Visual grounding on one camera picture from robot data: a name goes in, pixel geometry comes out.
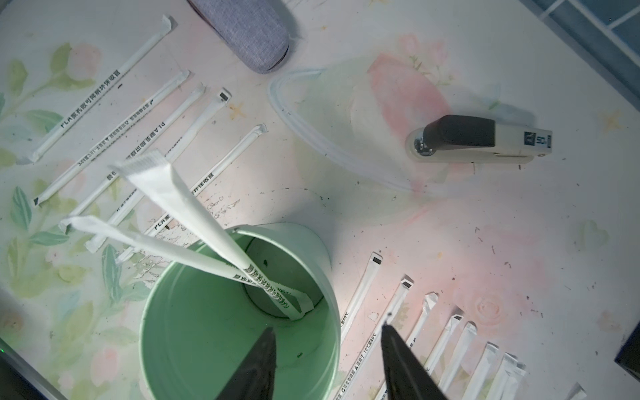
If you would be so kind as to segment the eleventh straw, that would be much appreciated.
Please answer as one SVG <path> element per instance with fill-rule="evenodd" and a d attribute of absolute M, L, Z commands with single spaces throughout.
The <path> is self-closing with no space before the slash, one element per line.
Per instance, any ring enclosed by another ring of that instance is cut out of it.
<path fill-rule="evenodd" d="M 226 88 L 220 88 L 218 93 L 213 98 L 213 101 L 205 108 L 201 115 L 194 121 L 189 127 L 186 133 L 176 141 L 176 143 L 167 151 L 165 158 L 173 162 L 175 161 L 184 150 L 191 144 L 198 134 L 198 131 L 209 121 L 218 111 L 223 109 L 232 97 L 230 91 Z M 143 199 L 144 194 L 137 189 L 133 190 L 130 195 L 121 203 L 118 209 L 109 218 L 108 223 L 114 226 L 120 225 L 125 220 L 131 211 L 138 205 Z"/>

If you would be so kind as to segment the fifteenth straw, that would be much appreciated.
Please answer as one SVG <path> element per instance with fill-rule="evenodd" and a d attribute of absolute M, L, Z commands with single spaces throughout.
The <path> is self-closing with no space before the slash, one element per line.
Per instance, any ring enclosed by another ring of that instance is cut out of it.
<path fill-rule="evenodd" d="M 98 84 L 79 106 L 62 118 L 53 130 L 47 133 L 44 139 L 26 156 L 27 163 L 36 163 L 55 143 L 60 140 L 105 94 L 114 87 L 147 53 L 155 47 L 165 36 L 173 30 L 173 20 L 168 15 L 163 15 L 163 27 L 141 46 L 123 65 L 113 70 L 107 78 Z"/>

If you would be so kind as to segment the thirteenth straw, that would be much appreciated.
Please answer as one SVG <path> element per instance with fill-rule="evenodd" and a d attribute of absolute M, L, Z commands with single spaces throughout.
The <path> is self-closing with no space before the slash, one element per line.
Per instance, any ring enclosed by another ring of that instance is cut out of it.
<path fill-rule="evenodd" d="M 201 96 L 205 93 L 205 86 L 200 83 L 195 90 L 177 107 L 168 117 L 166 117 L 161 123 L 156 126 L 126 157 L 126 159 L 135 158 L 147 150 L 168 128 L 170 128 L 178 118 L 184 114 Z M 94 203 L 99 196 L 102 195 L 116 180 L 118 174 L 115 171 L 111 171 L 100 185 L 88 195 L 85 200 L 81 201 L 75 209 L 73 209 L 69 215 L 78 216 L 84 212 L 92 203 Z"/>

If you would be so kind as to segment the sixteenth straw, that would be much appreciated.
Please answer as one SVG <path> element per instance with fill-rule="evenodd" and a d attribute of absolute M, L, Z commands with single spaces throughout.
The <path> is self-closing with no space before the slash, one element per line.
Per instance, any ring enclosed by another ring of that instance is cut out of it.
<path fill-rule="evenodd" d="M 191 192 L 198 196 L 205 190 L 226 168 L 228 168 L 244 151 L 248 149 L 260 136 L 267 133 L 268 129 L 264 124 L 255 126 L 236 144 L 219 162 L 208 170 L 192 187 Z M 164 212 L 153 224 L 144 232 L 145 235 L 156 237 L 173 223 L 174 218 Z"/>

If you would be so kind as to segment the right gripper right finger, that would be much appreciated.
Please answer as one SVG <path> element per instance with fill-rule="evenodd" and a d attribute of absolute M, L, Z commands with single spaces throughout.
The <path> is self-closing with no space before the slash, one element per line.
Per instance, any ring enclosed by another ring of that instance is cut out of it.
<path fill-rule="evenodd" d="M 446 400 L 396 329 L 382 327 L 381 347 L 388 399 Z"/>

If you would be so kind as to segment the green cylindrical cup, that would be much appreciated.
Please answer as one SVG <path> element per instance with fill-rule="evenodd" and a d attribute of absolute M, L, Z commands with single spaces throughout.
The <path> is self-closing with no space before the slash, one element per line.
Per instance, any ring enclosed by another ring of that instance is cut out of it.
<path fill-rule="evenodd" d="M 260 289 L 172 263 L 143 312 L 139 352 L 155 399 L 216 398 L 266 328 L 273 328 L 276 399 L 326 399 L 340 353 L 340 316 L 329 251 L 295 223 L 231 228 L 230 236 L 276 283 L 313 309 L 293 321 Z"/>

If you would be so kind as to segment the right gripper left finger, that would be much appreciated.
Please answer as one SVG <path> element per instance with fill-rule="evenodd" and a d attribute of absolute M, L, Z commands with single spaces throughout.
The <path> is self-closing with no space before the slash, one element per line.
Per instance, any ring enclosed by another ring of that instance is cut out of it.
<path fill-rule="evenodd" d="M 266 328 L 217 396 L 217 400 L 273 399 L 276 368 L 276 336 L 273 328 Z"/>

